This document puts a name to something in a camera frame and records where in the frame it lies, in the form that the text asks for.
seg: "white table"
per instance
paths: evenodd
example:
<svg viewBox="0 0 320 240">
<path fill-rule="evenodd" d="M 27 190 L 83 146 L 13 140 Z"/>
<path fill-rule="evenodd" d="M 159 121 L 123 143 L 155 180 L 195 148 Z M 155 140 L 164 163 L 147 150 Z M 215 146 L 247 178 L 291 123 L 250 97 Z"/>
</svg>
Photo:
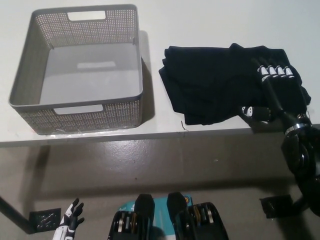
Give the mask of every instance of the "white table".
<svg viewBox="0 0 320 240">
<path fill-rule="evenodd" d="M 31 13 L 37 9 L 135 4 L 142 31 L 142 57 L 152 76 L 154 116 L 133 129 L 41 136 L 8 104 Z M 285 49 L 312 97 L 311 121 L 320 124 L 320 2 L 317 0 L 9 0 L 0 14 L 0 147 L 56 143 L 104 142 L 198 134 L 250 133 L 239 117 L 213 125 L 182 127 L 184 117 L 172 110 L 158 70 L 169 46 Z"/>
</svg>

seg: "plastic storage basket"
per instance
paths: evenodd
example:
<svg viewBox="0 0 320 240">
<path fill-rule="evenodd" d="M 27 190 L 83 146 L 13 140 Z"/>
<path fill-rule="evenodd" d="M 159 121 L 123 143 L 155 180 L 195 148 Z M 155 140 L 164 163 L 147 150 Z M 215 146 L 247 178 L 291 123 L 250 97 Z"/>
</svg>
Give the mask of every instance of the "plastic storage basket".
<svg viewBox="0 0 320 240">
<path fill-rule="evenodd" d="M 38 134 L 137 127 L 142 93 L 134 5 L 33 12 L 9 103 Z"/>
</svg>

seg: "black cloth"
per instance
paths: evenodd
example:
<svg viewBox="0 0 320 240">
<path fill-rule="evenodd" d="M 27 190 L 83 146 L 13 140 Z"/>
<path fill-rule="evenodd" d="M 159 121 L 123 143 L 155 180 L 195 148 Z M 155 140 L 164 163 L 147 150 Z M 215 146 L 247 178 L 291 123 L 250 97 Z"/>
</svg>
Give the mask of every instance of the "black cloth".
<svg viewBox="0 0 320 240">
<path fill-rule="evenodd" d="M 187 125 L 222 122 L 238 115 L 243 106 L 267 107 L 253 58 L 289 66 L 302 84 L 283 49 L 244 48 L 235 43 L 229 48 L 170 46 L 164 55 L 159 73 L 173 110 L 184 114 Z M 309 104 L 311 97 L 303 87 L 302 92 Z"/>
</svg>

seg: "black mechanical part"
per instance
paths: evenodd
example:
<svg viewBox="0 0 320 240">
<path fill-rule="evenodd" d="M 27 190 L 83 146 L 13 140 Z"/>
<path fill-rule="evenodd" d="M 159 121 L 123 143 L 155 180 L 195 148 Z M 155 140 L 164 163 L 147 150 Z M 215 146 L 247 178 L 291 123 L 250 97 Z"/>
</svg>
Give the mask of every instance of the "black mechanical part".
<svg viewBox="0 0 320 240">
<path fill-rule="evenodd" d="M 147 240 L 148 219 L 131 211 L 118 211 L 113 218 L 108 240 Z"/>
<path fill-rule="evenodd" d="M 290 195 L 266 197 L 260 202 L 267 219 L 296 216 L 308 208 L 303 197 L 294 202 Z"/>
<path fill-rule="evenodd" d="M 182 196 L 181 193 L 169 194 L 168 196 L 167 206 L 170 218 L 177 209 L 181 209 L 184 205 L 178 194 Z M 218 210 L 211 202 L 188 206 L 177 213 L 171 221 L 177 240 L 229 239 Z"/>
<path fill-rule="evenodd" d="M 108 240 L 148 240 L 155 214 L 155 202 L 150 194 L 140 194 L 134 211 L 118 211 L 113 218 Z"/>
</svg>

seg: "gray floor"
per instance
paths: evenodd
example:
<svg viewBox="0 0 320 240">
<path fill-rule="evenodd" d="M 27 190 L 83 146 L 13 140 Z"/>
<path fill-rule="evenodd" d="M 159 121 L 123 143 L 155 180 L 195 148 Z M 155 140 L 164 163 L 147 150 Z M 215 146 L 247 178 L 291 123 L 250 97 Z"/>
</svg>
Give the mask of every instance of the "gray floor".
<svg viewBox="0 0 320 240">
<path fill-rule="evenodd" d="M 76 240 L 105 240 L 117 208 L 139 193 L 172 191 L 194 203 L 213 202 L 231 240 L 320 239 L 320 219 L 266 219 L 260 198 L 299 197 L 280 151 L 283 135 L 256 134 L 102 142 L 0 149 L 0 195 L 25 216 L 66 209 L 79 197 L 86 218 Z M 0 240 L 50 240 L 26 235 L 0 214 Z"/>
</svg>

